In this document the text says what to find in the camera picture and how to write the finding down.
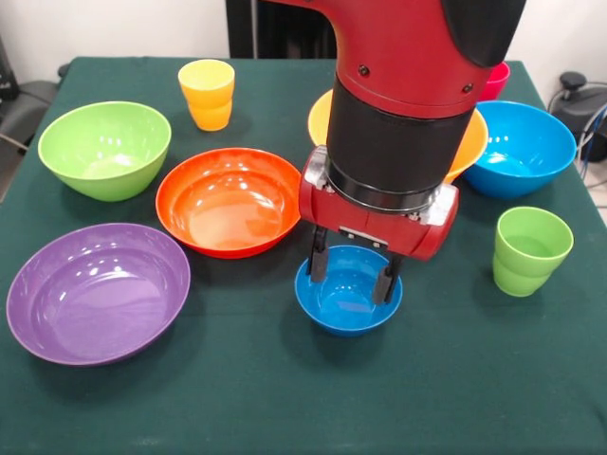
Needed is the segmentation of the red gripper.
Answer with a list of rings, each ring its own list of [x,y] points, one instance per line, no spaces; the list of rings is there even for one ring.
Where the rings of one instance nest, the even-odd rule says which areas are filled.
[[[401,256],[427,261],[443,245],[458,211],[459,190],[451,184],[441,185],[429,207],[419,212],[372,211],[339,194],[330,183],[327,170],[328,154],[321,145],[307,159],[299,189],[301,217],[316,225],[306,274],[312,282],[325,279],[327,230],[364,239],[396,253],[377,275],[372,294],[375,305],[389,303],[399,278]]]

